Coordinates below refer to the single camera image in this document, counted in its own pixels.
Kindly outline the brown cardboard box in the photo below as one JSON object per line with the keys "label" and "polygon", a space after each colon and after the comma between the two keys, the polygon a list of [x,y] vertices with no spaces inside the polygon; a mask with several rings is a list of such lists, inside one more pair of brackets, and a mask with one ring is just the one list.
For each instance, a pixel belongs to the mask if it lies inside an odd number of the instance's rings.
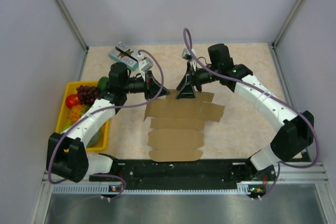
{"label": "brown cardboard box", "polygon": [[218,123],[225,107],[213,103],[214,94],[202,92],[196,98],[177,99],[177,90],[146,106],[144,119],[150,118],[149,157],[155,162],[193,162],[204,146],[207,122]]}

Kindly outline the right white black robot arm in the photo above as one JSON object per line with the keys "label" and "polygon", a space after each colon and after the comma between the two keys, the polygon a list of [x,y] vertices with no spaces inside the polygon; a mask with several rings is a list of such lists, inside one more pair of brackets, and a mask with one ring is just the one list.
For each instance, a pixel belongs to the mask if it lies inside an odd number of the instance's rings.
{"label": "right white black robot arm", "polygon": [[268,166],[287,162],[312,144],[313,115],[302,114],[287,107],[273,96],[244,64],[234,64],[224,44],[208,48],[210,64],[197,67],[194,49],[185,48],[182,58],[187,60],[185,76],[177,86],[177,99],[193,99],[204,84],[219,81],[233,93],[245,98],[270,123],[275,137],[265,148],[253,154],[245,166],[245,174],[252,180],[264,174]]}

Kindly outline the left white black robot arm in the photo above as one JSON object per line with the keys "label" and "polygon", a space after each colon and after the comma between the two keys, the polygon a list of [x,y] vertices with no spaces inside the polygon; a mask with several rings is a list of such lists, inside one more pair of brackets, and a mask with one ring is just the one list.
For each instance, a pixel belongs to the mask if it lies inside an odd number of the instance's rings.
{"label": "left white black robot arm", "polygon": [[158,82],[152,71],[131,77],[126,64],[111,65],[109,81],[90,109],[70,128],[53,133],[48,140],[46,170],[63,180],[79,182],[86,176],[102,174],[114,180],[119,174],[115,158],[107,154],[88,156],[86,148],[100,128],[124,108],[129,93],[143,93],[145,103],[169,95],[170,91]]}

